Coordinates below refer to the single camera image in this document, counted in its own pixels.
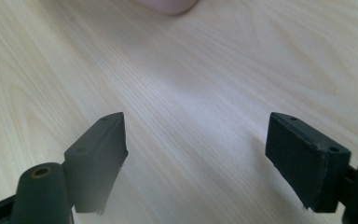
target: wooden table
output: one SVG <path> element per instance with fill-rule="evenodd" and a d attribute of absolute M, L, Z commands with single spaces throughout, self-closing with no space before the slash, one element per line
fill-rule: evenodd
<path fill-rule="evenodd" d="M 339 223 L 265 157 L 272 111 L 358 165 L 358 1 L 0 0 L 0 200 L 123 111 L 130 152 L 103 216 L 76 223 Z"/>

